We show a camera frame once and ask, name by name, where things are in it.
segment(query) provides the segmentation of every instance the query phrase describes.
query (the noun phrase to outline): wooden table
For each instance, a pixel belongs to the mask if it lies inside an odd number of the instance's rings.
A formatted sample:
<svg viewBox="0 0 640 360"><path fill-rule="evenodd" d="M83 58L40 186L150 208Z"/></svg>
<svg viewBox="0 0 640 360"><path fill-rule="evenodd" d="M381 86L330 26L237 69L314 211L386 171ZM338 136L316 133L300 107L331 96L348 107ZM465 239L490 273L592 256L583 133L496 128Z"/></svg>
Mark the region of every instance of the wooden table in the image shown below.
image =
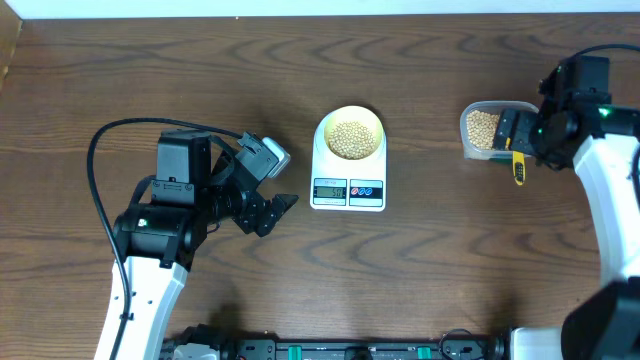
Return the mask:
<svg viewBox="0 0 640 360"><path fill-rule="evenodd" d="M270 136L291 165L261 191L300 195L264 239L223 224L198 250L169 334L209 323L281 337L421 338L559 325L599 285L571 171L465 160L472 102L541 102L538 80L637 15L29 21L0 97L0 357L93 356L112 254L85 156L103 124L162 116ZM616 52L615 102L640 106L640 57ZM311 143L333 109L370 104L389 143L381 214L313 211ZM155 171L162 126L107 133L111 219Z"/></svg>

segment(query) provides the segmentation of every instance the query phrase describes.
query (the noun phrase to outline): green led light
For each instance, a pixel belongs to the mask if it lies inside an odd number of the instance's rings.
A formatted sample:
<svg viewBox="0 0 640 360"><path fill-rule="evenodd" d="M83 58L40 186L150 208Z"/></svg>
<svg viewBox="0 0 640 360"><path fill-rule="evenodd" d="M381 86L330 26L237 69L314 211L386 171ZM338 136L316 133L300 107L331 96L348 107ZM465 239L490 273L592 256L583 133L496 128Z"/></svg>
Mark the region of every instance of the green led light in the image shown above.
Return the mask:
<svg viewBox="0 0 640 360"><path fill-rule="evenodd" d="M609 116L609 114L611 114L611 109L598 108L598 112L600 113L600 115L602 115L602 117L607 117Z"/></svg>

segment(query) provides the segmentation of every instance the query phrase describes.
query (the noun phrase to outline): white wall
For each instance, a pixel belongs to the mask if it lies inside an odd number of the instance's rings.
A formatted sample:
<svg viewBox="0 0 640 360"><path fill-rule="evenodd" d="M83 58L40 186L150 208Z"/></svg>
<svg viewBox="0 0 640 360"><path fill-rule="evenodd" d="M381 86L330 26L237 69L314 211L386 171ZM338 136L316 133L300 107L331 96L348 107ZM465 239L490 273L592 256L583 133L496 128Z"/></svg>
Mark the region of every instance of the white wall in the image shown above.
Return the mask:
<svg viewBox="0 0 640 360"><path fill-rule="evenodd" d="M640 0L5 0L23 19L640 12Z"/></svg>

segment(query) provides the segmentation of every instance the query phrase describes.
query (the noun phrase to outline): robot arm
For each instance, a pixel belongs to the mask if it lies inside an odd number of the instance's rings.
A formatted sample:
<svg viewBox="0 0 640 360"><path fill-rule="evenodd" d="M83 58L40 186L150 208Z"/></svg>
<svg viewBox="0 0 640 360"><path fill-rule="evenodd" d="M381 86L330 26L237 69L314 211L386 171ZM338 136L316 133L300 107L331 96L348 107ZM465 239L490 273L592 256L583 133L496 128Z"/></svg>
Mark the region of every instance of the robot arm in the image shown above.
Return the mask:
<svg viewBox="0 0 640 360"><path fill-rule="evenodd" d="M117 260L95 359L158 359L195 251L215 231L208 231L208 226L231 218L246 234L266 236L298 200L296 195L278 194L267 201L257 192L265 178L282 171L289 154L269 138L259 140L248 133L237 137L240 152L208 130L162 133L157 174L140 182L129 208L116 220L113 234L108 232ZM222 148L213 170L212 144ZM138 201L149 185L151 202L141 204ZM121 260L124 277L120 276ZM127 294L128 307L124 305Z"/></svg>
<svg viewBox="0 0 640 360"><path fill-rule="evenodd" d="M540 84L538 114L505 110L494 146L536 157L554 170L574 168L589 200L603 288L562 329L516 329L512 360L626 358L640 335L640 199L634 182L640 112L611 105L609 60L573 56Z"/></svg>
<svg viewBox="0 0 640 360"><path fill-rule="evenodd" d="M598 238L600 281L640 276L640 211L631 181L634 136L589 136L574 157Z"/></svg>

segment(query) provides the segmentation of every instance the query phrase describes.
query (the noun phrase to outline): plastic container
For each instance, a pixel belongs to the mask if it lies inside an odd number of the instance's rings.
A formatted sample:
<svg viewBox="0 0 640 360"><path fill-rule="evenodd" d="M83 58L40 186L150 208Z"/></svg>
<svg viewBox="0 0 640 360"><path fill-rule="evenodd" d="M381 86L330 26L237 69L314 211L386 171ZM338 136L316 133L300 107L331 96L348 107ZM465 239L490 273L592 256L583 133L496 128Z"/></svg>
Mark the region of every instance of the plastic container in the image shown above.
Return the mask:
<svg viewBox="0 0 640 360"><path fill-rule="evenodd" d="M478 149L471 143L471 140L469 140L469 130L467 130L467 116L472 111L478 110L492 115L500 115L502 110L507 108L538 112L538 108L535 105L522 101L480 101L464 109L460 116L460 135L462 135L465 159L489 160L512 158L511 151Z"/></svg>

